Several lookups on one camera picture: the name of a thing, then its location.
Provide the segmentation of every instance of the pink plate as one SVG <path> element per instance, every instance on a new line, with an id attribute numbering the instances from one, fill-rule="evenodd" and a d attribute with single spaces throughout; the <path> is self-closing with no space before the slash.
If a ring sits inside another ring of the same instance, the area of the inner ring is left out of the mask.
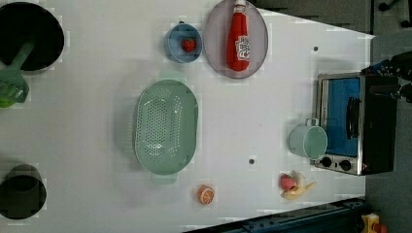
<path id="1" fill-rule="evenodd" d="M 206 55 L 213 68 L 220 74 L 233 78 L 243 79 L 250 77 L 262 65 L 267 54 L 266 24 L 255 6 L 247 2 L 249 44 L 251 48 L 248 69 L 236 72 L 226 65 L 226 41 L 230 30 L 235 0 L 223 0 L 209 14 L 203 33 L 203 43 Z"/>

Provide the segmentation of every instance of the orange ball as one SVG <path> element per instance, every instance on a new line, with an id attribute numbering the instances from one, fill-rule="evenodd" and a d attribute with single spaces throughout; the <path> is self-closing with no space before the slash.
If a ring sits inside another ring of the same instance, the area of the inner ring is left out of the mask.
<path id="1" fill-rule="evenodd" d="M 215 191 L 210 186 L 202 185 L 197 191 L 197 200 L 203 205 L 212 203 L 214 197 Z"/>

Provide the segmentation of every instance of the small toy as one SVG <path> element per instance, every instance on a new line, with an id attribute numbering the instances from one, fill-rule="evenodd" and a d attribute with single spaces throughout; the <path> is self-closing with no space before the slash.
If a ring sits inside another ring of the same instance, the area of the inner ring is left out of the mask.
<path id="1" fill-rule="evenodd" d="M 202 205 L 209 205 L 210 203 L 212 203 L 214 197 L 215 191 L 210 186 L 202 185 L 197 191 L 197 200 Z"/>
<path id="2" fill-rule="evenodd" d="M 306 179 L 301 173 L 292 172 L 292 179 L 295 181 L 295 185 L 291 189 L 288 189 L 291 186 L 289 178 L 284 176 L 281 177 L 281 187 L 285 190 L 282 193 L 282 197 L 288 200 L 297 199 L 303 193 L 316 185 L 316 183 L 306 184 Z"/>
<path id="3" fill-rule="evenodd" d="M 192 38 L 187 38 L 182 41 L 182 49 L 185 52 L 192 52 L 196 49 L 196 41 Z"/>

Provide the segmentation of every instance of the white table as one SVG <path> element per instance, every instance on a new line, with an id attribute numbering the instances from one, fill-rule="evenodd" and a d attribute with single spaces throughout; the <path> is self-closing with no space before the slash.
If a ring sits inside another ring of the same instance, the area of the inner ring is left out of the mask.
<path id="1" fill-rule="evenodd" d="M 314 115 L 318 74 L 367 66 L 371 37 L 260 11 L 269 52 L 252 77 L 222 77 L 205 54 L 191 64 L 169 61 L 165 33 L 179 19 L 202 29 L 218 2 L 40 2 L 62 22 L 67 47 L 49 71 L 26 76 L 25 104 L 0 109 L 0 170 L 3 177 L 33 164 L 48 199 L 32 218 L 1 217 L 1 232 L 181 232 L 364 195 L 364 177 L 315 168 L 286 141 Z M 155 186 L 132 150 L 132 115 L 142 90 L 167 69 L 185 74 L 198 100 L 198 146 L 176 183 Z M 295 202 L 278 187 L 291 170 L 318 182 Z M 203 183 L 217 191 L 208 207 L 194 200 Z"/>

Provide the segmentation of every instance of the blue bowl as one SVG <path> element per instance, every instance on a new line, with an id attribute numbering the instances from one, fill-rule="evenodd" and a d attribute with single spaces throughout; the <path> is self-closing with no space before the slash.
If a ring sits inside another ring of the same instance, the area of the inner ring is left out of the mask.
<path id="1" fill-rule="evenodd" d="M 182 49 L 182 41 L 187 38 L 193 38 L 196 41 L 196 48 L 191 52 L 186 52 Z M 182 21 L 173 27 L 173 29 L 166 34 L 166 38 L 164 39 L 164 51 L 166 56 L 172 61 L 179 63 L 194 61 L 200 56 L 202 49 L 203 42 L 199 31 Z"/>

